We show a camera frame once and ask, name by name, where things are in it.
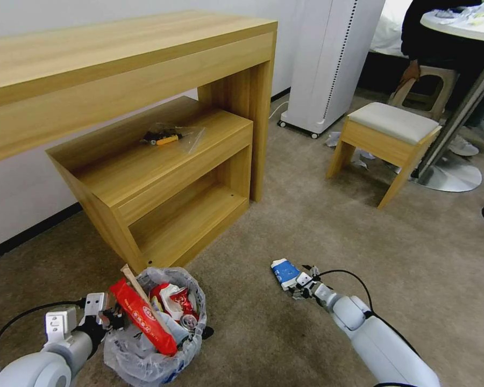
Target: person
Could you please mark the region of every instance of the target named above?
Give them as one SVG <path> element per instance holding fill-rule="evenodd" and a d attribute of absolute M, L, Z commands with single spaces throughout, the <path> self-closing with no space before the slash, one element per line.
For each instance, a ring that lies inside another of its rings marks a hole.
<path fill-rule="evenodd" d="M 409 57 L 410 63 L 398 88 L 409 79 L 419 79 L 420 65 L 448 68 L 459 73 L 451 99 L 459 102 L 464 98 L 484 69 L 484 41 L 438 32 L 423 26 L 420 20 L 424 13 L 434 9 L 447 10 L 480 4 L 480 0 L 412 0 L 402 26 L 402 52 Z M 484 137 L 484 98 L 465 125 Z M 478 148 L 460 135 L 450 143 L 449 149 L 461 156 L 479 153 Z"/>

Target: metal table leg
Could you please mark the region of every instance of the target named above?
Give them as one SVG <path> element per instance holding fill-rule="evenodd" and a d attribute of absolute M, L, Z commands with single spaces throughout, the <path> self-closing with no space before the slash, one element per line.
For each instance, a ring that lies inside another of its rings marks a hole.
<path fill-rule="evenodd" d="M 480 170 L 447 151 L 447 147 L 483 96 L 484 70 L 423 157 L 417 169 L 417 184 L 446 192 L 471 191 L 480 185 Z"/>

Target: black cable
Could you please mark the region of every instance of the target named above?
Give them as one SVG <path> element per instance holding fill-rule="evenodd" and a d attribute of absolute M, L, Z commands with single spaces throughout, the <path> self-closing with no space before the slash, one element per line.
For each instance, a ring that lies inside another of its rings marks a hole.
<path fill-rule="evenodd" d="M 419 358 L 421 359 L 421 356 L 419 355 L 418 351 L 414 349 L 414 347 L 412 346 L 412 344 L 409 343 L 409 340 L 407 340 L 400 332 L 398 332 L 394 326 L 392 326 L 390 323 L 388 323 L 387 321 L 385 321 L 383 318 L 381 318 L 374 311 L 371 311 L 371 315 L 372 316 L 375 316 L 376 318 L 378 318 L 380 320 L 382 320 L 389 328 L 391 328 L 393 330 L 394 333 L 396 333 L 400 337 L 400 339 L 402 339 L 405 342 L 405 344 L 407 344 L 409 346 L 409 348 L 412 350 L 412 352 L 414 352 L 416 355 L 418 355 Z"/>
<path fill-rule="evenodd" d="M 36 306 L 32 309 L 29 309 L 23 313 L 20 313 L 19 315 L 17 315 L 16 317 L 14 317 L 13 319 L 9 320 L 7 324 L 5 324 L 2 329 L 0 329 L 0 337 L 4 334 L 4 332 L 7 330 L 7 328 L 9 328 L 12 324 L 14 324 L 16 321 L 18 321 L 20 318 L 30 314 L 30 313 L 33 313 L 33 312 L 37 312 L 41 309 L 45 309 L 45 308 L 48 308 L 48 307 L 53 307 L 53 306 L 60 306 L 60 305 L 77 305 L 81 308 L 84 307 L 85 305 L 85 302 L 86 302 L 86 299 L 85 298 L 81 298 L 80 300 L 78 301 L 59 301 L 59 302 L 55 302 L 55 303 L 49 303 L 49 304 L 45 304 L 45 305 L 39 305 L 39 306 Z"/>
<path fill-rule="evenodd" d="M 405 383 L 379 383 L 375 384 L 373 387 L 386 387 L 386 386 L 392 386 L 392 387 L 416 387 L 415 385 L 412 384 L 405 384 Z"/>
<path fill-rule="evenodd" d="M 351 271 L 348 271 L 348 270 L 335 269 L 335 270 L 328 270 L 328 271 L 324 271 L 322 273 L 319 273 L 316 277 L 321 277 L 325 274 L 330 274 L 330 273 L 346 273 L 346 274 L 349 274 L 349 275 L 355 277 L 360 282 L 360 284 L 362 285 L 364 290 L 366 291 L 367 300 L 369 302 L 369 309 L 371 309 L 373 311 L 373 302 L 371 301 L 371 295 L 369 294 L 369 290 L 367 290 L 366 284 L 364 283 L 363 280 L 360 279 L 360 277 L 358 275 L 356 275 L 355 273 L 352 273 Z"/>
<path fill-rule="evenodd" d="M 403 342 L 405 344 L 407 344 L 407 346 L 416 354 L 419 356 L 419 358 L 421 359 L 421 356 L 419 355 L 418 351 L 416 351 L 416 349 L 412 346 L 411 343 L 409 343 L 409 340 L 407 340 L 400 332 L 398 332 L 396 330 L 396 328 L 394 326 L 392 326 L 390 323 L 388 323 L 387 321 L 385 321 L 383 318 L 381 318 L 378 314 L 376 314 L 376 312 L 373 310 L 373 303 L 371 302 L 371 295 L 369 294 L 369 290 L 367 290 L 367 286 L 366 284 L 364 283 L 364 281 L 362 281 L 358 275 L 356 275 L 355 273 L 352 273 L 351 271 L 348 271 L 348 270 L 342 270 L 342 269 L 336 269 L 336 270 L 328 270 L 328 271 L 324 271 L 322 273 L 319 273 L 317 276 L 314 276 L 314 278 L 316 278 L 316 281 L 319 280 L 319 278 L 325 274 L 330 274 L 330 273 L 346 273 L 346 274 L 349 274 L 353 277 L 355 277 L 359 282 L 360 284 L 362 285 L 362 287 L 364 288 L 364 290 L 366 291 L 366 294 L 367 294 L 367 299 L 369 301 L 369 309 L 371 309 L 371 312 L 366 316 L 366 318 L 369 318 L 370 316 L 375 316 L 376 318 L 382 320 L 389 328 L 391 328 L 393 330 L 394 333 L 396 333 L 400 339 L 403 340 Z"/>

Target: wooden stool leg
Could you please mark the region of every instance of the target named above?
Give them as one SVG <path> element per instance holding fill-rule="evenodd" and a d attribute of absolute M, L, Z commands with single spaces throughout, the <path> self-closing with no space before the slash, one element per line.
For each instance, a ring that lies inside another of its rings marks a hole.
<path fill-rule="evenodd" d="M 398 176 L 393 180 L 393 183 L 387 190 L 385 196 L 382 198 L 382 201 L 378 205 L 378 209 L 381 210 L 382 208 L 385 207 L 387 203 L 390 202 L 390 200 L 396 196 L 396 194 L 402 189 L 403 185 L 405 182 L 409 179 L 410 174 L 414 170 L 414 167 L 411 168 L 402 168 Z"/>
<path fill-rule="evenodd" d="M 339 173 L 343 166 L 348 165 L 351 161 L 351 157 L 353 156 L 353 152 L 355 152 L 355 147 L 353 145 L 339 140 L 337 148 L 335 148 L 335 153 L 333 154 L 330 167 L 326 173 L 326 178 L 334 177 Z"/>
<path fill-rule="evenodd" d="M 425 154 L 426 150 L 430 146 L 430 144 L 436 138 L 437 133 L 441 129 L 440 126 L 435 128 L 432 132 L 430 132 L 427 136 L 425 136 L 417 145 L 412 154 L 407 159 L 405 165 L 402 166 L 402 170 L 398 174 L 398 176 L 393 180 L 393 183 L 387 190 L 385 196 L 382 198 L 382 201 L 378 205 L 378 209 L 381 210 L 384 206 L 389 203 L 389 201 L 399 192 L 399 190 L 403 187 L 405 182 L 409 179 L 410 174 L 416 168 L 419 161 Z"/>

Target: blue and white carton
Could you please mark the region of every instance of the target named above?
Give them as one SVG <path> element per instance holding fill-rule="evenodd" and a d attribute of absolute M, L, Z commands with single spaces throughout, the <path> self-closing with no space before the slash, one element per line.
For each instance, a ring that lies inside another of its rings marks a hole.
<path fill-rule="evenodd" d="M 286 259 L 273 261 L 271 269 L 283 290 L 296 285 L 296 278 L 301 272 Z"/>

